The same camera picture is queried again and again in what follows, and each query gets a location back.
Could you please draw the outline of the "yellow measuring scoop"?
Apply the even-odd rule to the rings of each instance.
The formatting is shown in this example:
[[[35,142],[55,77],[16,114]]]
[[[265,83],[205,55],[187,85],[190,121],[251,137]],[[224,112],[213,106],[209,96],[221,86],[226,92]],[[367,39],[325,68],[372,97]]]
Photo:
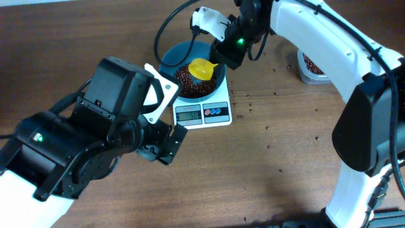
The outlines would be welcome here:
[[[211,63],[203,58],[196,58],[188,66],[190,74],[199,80],[211,80],[218,63]]]

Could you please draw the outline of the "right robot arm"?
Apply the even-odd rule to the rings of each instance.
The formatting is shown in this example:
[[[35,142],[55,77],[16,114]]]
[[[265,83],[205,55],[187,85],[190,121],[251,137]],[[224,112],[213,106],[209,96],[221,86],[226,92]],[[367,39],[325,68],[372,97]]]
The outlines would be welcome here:
[[[341,159],[332,199],[318,218],[284,227],[403,227],[404,212],[377,212],[388,183],[404,181],[404,57],[351,25],[323,1],[237,1],[239,16],[205,13],[213,63],[231,69],[254,43],[279,35],[306,54],[345,102],[332,132]]]

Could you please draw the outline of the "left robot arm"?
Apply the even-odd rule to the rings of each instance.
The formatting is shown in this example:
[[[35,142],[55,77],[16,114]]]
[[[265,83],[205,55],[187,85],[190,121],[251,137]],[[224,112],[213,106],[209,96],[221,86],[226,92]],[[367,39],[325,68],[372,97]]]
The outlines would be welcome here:
[[[1,226],[52,226],[127,153],[170,164],[187,130],[160,116],[181,90],[179,80],[150,64],[102,59],[78,91],[6,136]]]

